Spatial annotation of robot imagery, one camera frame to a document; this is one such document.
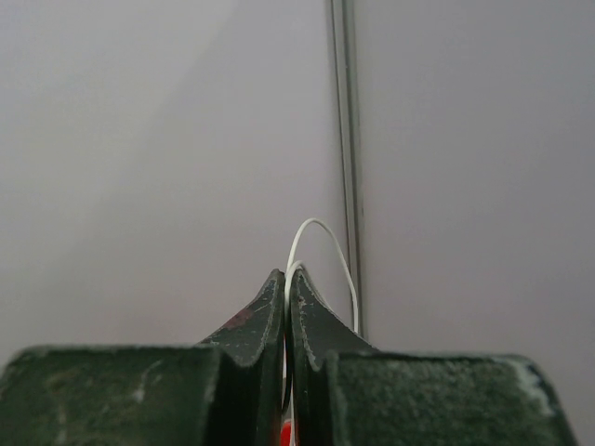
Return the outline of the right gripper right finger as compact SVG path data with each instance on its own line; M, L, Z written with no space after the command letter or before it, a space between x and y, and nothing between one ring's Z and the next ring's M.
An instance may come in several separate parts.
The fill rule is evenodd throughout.
M394 353L321 300L304 270L290 303L300 445L574 445L557 395L525 357Z

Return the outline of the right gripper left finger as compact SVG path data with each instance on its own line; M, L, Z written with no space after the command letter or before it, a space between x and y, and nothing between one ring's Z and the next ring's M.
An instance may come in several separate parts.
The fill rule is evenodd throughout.
M192 346L38 346L1 374L5 445L275 445L284 275Z

